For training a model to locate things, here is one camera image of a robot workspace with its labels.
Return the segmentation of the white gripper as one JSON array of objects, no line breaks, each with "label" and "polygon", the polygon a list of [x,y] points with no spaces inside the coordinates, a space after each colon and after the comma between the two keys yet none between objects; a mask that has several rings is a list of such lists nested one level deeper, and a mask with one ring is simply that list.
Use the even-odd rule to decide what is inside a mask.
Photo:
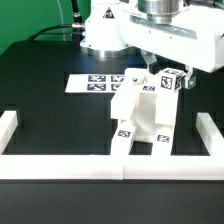
[{"label": "white gripper", "polygon": [[194,68],[214,72],[224,67],[224,10],[212,4],[120,0],[119,28],[127,44],[142,49],[152,75],[160,69],[156,55],[186,65],[185,89],[196,85]]}]

